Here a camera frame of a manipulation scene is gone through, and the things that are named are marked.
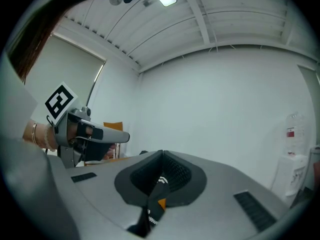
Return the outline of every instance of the ceiling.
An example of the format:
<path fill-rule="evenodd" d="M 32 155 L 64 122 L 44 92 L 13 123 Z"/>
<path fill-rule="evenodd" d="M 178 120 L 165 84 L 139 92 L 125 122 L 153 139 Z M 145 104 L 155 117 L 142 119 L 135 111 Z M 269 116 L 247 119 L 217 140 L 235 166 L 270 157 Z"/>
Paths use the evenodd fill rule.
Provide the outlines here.
<path fill-rule="evenodd" d="M 117 6 L 89 0 L 70 10 L 62 25 L 87 31 L 139 73 L 229 45 L 271 46 L 320 58 L 313 31 L 290 0 L 177 0 L 169 7 L 159 0 Z"/>

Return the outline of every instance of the person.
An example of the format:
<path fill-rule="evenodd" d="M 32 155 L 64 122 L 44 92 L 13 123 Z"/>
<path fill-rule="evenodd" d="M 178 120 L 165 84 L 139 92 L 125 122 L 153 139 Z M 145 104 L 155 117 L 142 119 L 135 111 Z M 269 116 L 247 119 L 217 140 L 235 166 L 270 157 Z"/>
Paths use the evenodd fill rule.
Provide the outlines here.
<path fill-rule="evenodd" d="M 51 0 L 38 9 L 28 20 L 20 33 L 9 46 L 8 57 L 20 79 L 26 83 L 26 78 L 39 57 L 51 32 L 72 7 L 86 0 Z M 88 127 L 86 133 L 92 134 L 92 128 Z M 67 138 L 69 141 L 75 138 L 77 124 L 68 123 Z M 52 126 L 36 123 L 29 120 L 23 133 L 23 139 L 32 142 L 43 149 L 52 151 L 58 148 Z M 115 145 L 110 147 L 109 152 L 103 159 L 113 156 Z"/>

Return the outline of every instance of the gray surface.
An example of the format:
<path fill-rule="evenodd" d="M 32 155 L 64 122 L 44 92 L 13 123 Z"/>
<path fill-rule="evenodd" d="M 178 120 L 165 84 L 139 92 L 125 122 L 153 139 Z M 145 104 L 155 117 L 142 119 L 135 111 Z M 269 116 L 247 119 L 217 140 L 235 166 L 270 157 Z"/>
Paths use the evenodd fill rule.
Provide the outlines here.
<path fill-rule="evenodd" d="M 54 181 L 68 212 L 77 225 L 80 239 L 105 240 L 105 239 L 141 239 L 116 226 L 97 210 L 81 193 L 68 175 L 61 159 L 49 155 Z M 112 206 L 106 199 L 106 206 Z"/>
<path fill-rule="evenodd" d="M 67 135 L 67 126 L 68 126 L 68 115 L 69 112 L 66 111 L 60 121 L 55 127 L 58 127 L 58 133 L 54 131 L 55 141 L 59 146 L 69 147 L 68 135 Z"/>
<path fill-rule="evenodd" d="M 77 182 L 75 185 L 102 215 L 112 219 L 123 229 L 127 229 L 137 224 L 142 209 L 125 203 L 115 187 L 116 175 L 124 168 L 132 166 L 154 153 L 150 152 L 118 162 L 71 168 L 67 170 L 67 173 L 70 177 L 90 172 L 95 173 L 97 177 Z"/>
<path fill-rule="evenodd" d="M 153 153 L 146 153 L 114 163 L 68 169 L 69 178 L 89 172 L 97 175 L 97 177 L 76 184 L 69 182 L 68 184 L 73 184 L 73 188 L 76 186 L 77 194 L 73 193 L 74 190 L 71 190 L 70 186 L 66 187 L 67 183 L 63 179 L 65 175 L 62 175 L 63 168 L 60 168 L 57 171 L 57 180 L 59 179 L 60 183 L 57 185 L 62 185 L 61 194 L 72 205 L 72 209 L 77 209 L 77 205 L 74 203 L 76 199 L 85 199 L 87 203 L 99 211 L 100 215 L 109 218 L 121 228 L 127 229 L 138 221 L 141 208 L 128 205 L 123 201 L 115 189 L 115 177 L 122 169 L 138 163 Z M 231 166 L 187 154 L 172 153 L 200 166 L 207 176 L 207 186 L 192 204 L 168 208 L 157 227 L 146 239 L 197 239 L 201 236 L 204 239 L 242 240 L 253 237 L 258 232 L 233 197 L 234 194 L 246 190 L 260 201 L 276 219 L 280 219 L 289 210 L 271 191 Z M 125 231 L 123 230 L 121 235 L 115 234 L 114 236 L 120 239 L 121 236 L 125 236 Z"/>
<path fill-rule="evenodd" d="M 0 172 L 18 207 L 42 233 L 52 239 L 80 239 L 77 225 L 57 190 L 48 157 L 39 147 L 0 137 Z M 10 206 L 17 223 L 12 214 L 9 221 L 20 227 L 18 223 L 24 222 L 24 218 L 11 202 L 2 204 Z"/>
<path fill-rule="evenodd" d="M 86 121 L 91 121 L 90 116 L 88 115 L 88 111 L 90 110 L 90 115 L 91 115 L 91 109 L 88 108 L 87 106 L 83 106 L 81 110 L 79 109 L 74 109 L 70 114 L 75 115 L 78 118 L 84 119 Z"/>
<path fill-rule="evenodd" d="M 253 237 L 258 231 L 233 197 L 245 190 L 276 219 L 289 210 L 271 191 L 231 166 L 172 153 L 201 167 L 208 179 L 207 186 L 190 205 L 168 208 L 147 239 L 197 239 L 201 236 L 203 239 L 242 240 Z"/>

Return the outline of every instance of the hand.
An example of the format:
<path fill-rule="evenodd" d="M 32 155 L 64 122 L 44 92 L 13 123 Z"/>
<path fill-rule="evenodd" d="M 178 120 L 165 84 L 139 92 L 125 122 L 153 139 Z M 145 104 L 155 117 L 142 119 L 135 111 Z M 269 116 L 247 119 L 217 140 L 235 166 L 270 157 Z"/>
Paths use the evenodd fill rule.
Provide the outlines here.
<path fill-rule="evenodd" d="M 108 160 L 114 157 L 114 150 L 116 149 L 116 144 L 110 146 L 109 151 L 104 155 L 103 160 Z"/>
<path fill-rule="evenodd" d="M 75 122 L 68 122 L 68 125 L 67 125 L 67 133 L 66 133 L 66 137 L 67 137 L 67 140 L 70 141 L 70 140 L 73 140 L 76 138 L 77 136 L 77 129 L 78 129 L 78 124 L 75 123 Z M 85 129 L 85 133 L 88 134 L 88 135 L 92 135 L 94 129 L 90 126 L 87 126 L 86 129 Z"/>

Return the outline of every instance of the wrist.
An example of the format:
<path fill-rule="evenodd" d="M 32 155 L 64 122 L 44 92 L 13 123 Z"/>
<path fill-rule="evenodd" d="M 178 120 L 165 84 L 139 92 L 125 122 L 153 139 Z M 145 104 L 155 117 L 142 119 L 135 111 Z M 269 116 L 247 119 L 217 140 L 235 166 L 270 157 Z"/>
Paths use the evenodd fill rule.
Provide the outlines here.
<path fill-rule="evenodd" d="M 52 126 L 50 126 L 48 129 L 47 137 L 50 147 L 56 150 L 58 148 L 58 144 L 56 142 L 54 128 Z"/>
<path fill-rule="evenodd" d="M 46 148 L 44 135 L 45 135 L 45 126 L 43 124 L 38 123 L 34 130 L 35 144 L 37 144 L 42 149 Z"/>

